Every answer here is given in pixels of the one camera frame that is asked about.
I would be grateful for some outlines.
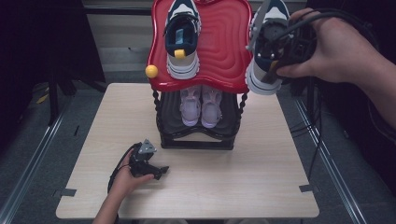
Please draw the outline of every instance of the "shoe rack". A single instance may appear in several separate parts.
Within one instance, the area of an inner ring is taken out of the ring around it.
[[[246,68],[251,54],[246,50],[251,7],[247,0],[195,0],[202,28],[197,54],[199,72],[191,79],[174,79],[166,70],[163,30],[173,0],[157,0],[152,7],[153,41],[148,65],[156,68],[149,76],[157,111],[156,122],[163,148],[233,149],[239,131],[248,86]],[[200,122],[192,127],[181,120],[179,91],[193,85],[209,85],[223,91],[220,109],[222,119],[215,128]],[[180,141],[192,133],[204,133],[215,141]]]

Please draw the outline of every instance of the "small ball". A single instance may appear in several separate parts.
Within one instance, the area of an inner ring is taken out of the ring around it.
[[[148,65],[146,67],[146,76],[148,76],[149,78],[154,78],[156,76],[158,76],[158,68],[155,65]]]

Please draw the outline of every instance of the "wooden table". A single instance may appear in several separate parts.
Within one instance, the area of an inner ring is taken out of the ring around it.
[[[316,217],[312,191],[276,96],[249,94],[233,150],[162,149],[149,84],[111,84],[56,214],[93,218],[109,176],[132,144],[158,148],[149,161],[170,169],[127,197],[124,218]],[[203,134],[186,138],[205,139]]]

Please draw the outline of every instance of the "shoe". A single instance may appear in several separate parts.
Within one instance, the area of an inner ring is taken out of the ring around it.
[[[214,128],[221,119],[220,102],[222,91],[204,85],[202,87],[202,118],[201,123],[206,128]]]
[[[194,126],[201,113],[201,85],[188,87],[180,91],[181,119],[186,126]]]
[[[260,7],[257,10],[250,24],[250,38],[253,36],[253,30],[255,29],[255,24],[257,24],[256,20],[259,18],[258,15],[261,13],[261,9]],[[253,58],[246,72],[247,86],[255,93],[271,95],[276,93],[281,87],[282,79],[266,75],[274,62],[274,53],[272,48],[266,45],[266,42],[269,37],[287,29],[289,16],[288,9],[282,0],[270,0],[259,36],[253,43]]]
[[[197,55],[201,20],[193,0],[175,0],[169,8],[164,36],[171,77],[189,79],[199,70]]]

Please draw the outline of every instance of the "metal rail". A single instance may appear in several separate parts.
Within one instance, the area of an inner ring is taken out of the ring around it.
[[[30,159],[28,165],[26,166],[20,179],[18,180],[17,185],[15,186],[14,190],[12,190],[5,204],[1,208],[1,224],[11,223],[12,219],[14,218],[19,206],[21,205],[23,197],[25,196],[30,184],[32,183],[33,178],[35,177],[35,173],[40,163],[43,161],[44,156],[46,155],[46,152],[50,146],[50,143],[52,142],[53,137],[58,132],[59,126],[64,119],[64,114],[70,106],[71,100],[72,97],[68,97],[64,109],[61,111],[59,117],[55,120],[55,122],[53,122],[51,126],[47,128],[43,138],[40,141],[40,144],[35,150],[35,154],[33,155],[32,159]]]
[[[310,126],[311,123],[307,116],[307,110],[302,100],[296,100],[295,104],[297,106],[298,111],[300,112],[301,117],[306,126]],[[330,177],[332,178],[332,182],[337,188],[338,193],[340,194],[341,199],[343,200],[344,206],[348,211],[350,217],[352,218],[353,223],[356,224],[365,224],[367,223],[366,218],[359,207],[355,197],[350,191],[347,183],[342,177],[340,171],[337,168],[334,160],[332,159],[332,154],[329,149],[327,149],[326,144],[323,142],[321,138],[319,138],[320,133],[315,126],[310,126],[312,128],[308,128],[309,134],[311,135],[312,140],[314,141],[315,146],[317,147],[319,144],[319,155],[322,158],[322,161],[329,172]]]

